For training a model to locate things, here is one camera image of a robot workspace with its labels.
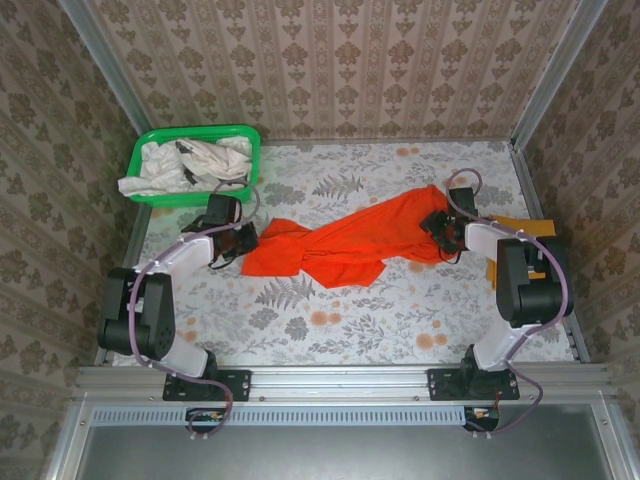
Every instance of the beige damask wallpaper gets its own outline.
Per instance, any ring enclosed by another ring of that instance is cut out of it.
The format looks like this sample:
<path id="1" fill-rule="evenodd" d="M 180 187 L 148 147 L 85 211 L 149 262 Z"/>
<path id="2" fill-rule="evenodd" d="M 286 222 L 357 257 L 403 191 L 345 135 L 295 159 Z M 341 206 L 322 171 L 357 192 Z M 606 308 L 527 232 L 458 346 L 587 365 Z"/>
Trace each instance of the beige damask wallpaper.
<path id="1" fill-rule="evenodd" d="M 577 0 L 88 0 L 154 127 L 507 138 Z"/>
<path id="2" fill-rule="evenodd" d="M 640 440 L 640 0 L 609 1 L 525 155 L 571 245 L 590 351 Z"/>
<path id="3" fill-rule="evenodd" d="M 0 103 L 0 478 L 25 480 L 93 362 L 137 136 L 55 1 L 0 1 Z"/>

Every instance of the red-orange fabric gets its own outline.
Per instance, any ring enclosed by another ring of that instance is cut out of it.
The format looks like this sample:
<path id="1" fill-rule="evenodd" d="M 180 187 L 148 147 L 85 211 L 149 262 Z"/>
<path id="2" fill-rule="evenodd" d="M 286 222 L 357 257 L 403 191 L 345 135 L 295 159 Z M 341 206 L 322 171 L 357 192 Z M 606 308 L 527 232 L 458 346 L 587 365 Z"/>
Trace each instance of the red-orange fabric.
<path id="1" fill-rule="evenodd" d="M 317 230 L 275 218 L 249 253 L 242 274 L 291 277 L 304 270 L 321 285 L 369 286 L 385 268 L 382 260 L 401 256 L 421 263 L 441 261 L 438 246 L 420 228 L 447 199 L 434 186 L 411 190 Z"/>

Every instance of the crumpled white fabric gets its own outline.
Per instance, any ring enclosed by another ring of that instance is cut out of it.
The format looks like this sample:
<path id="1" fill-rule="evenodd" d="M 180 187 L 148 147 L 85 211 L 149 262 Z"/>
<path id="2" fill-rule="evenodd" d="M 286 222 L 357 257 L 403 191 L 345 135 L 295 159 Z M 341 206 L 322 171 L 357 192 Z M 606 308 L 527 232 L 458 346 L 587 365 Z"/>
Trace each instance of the crumpled white fabric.
<path id="1" fill-rule="evenodd" d="M 188 153 L 181 153 L 178 145 Z M 245 178 L 251 171 L 252 148 L 246 137 L 220 139 L 217 144 L 190 139 L 178 139 L 158 145 L 142 146 L 140 176 L 118 180 L 118 189 L 126 197 L 132 195 L 162 195 L 213 190 L 221 180 Z M 185 176 L 185 167 L 194 175 L 192 185 Z M 223 185 L 220 190 L 237 190 L 236 185 Z"/>

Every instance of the green plastic basket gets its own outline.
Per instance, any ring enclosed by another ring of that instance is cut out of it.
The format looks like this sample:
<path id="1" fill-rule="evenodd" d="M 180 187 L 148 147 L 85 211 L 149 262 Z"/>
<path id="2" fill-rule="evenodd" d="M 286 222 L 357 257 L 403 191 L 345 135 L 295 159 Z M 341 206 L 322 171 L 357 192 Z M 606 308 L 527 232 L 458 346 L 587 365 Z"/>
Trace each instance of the green plastic basket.
<path id="1" fill-rule="evenodd" d="M 176 140 L 178 138 L 190 138 L 191 140 L 201 140 L 203 142 L 216 143 L 221 138 L 235 137 L 237 135 L 247 137 L 252 146 L 251 178 L 249 182 L 255 185 L 260 174 L 260 134 L 256 129 L 247 125 L 220 125 L 207 127 L 177 127 L 161 128 L 152 130 L 141 136 L 133 148 L 131 162 L 127 170 L 127 177 L 137 177 L 140 175 L 142 167 L 142 146 L 145 143 L 157 142 L 158 145 Z M 222 195 L 235 197 L 242 203 L 251 199 L 251 188 L 245 187 L 231 192 L 220 192 Z M 129 198 L 134 202 L 147 203 L 153 208 L 176 208 L 176 207 L 201 207 L 207 205 L 209 201 L 208 192 L 193 193 L 167 193 L 165 195 L 133 195 Z"/>

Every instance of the vent grille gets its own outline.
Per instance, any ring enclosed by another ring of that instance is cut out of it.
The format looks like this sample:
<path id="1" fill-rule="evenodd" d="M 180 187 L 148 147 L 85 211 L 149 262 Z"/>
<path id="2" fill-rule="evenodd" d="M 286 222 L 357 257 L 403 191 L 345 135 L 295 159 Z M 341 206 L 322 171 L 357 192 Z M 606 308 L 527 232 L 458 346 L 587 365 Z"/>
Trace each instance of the vent grille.
<path id="1" fill-rule="evenodd" d="M 186 407 L 99 407 L 92 426 L 184 426 Z M 246 407 L 231 413 L 237 426 L 464 425 L 464 407 Z M 208 425 L 194 422 L 194 425 Z"/>

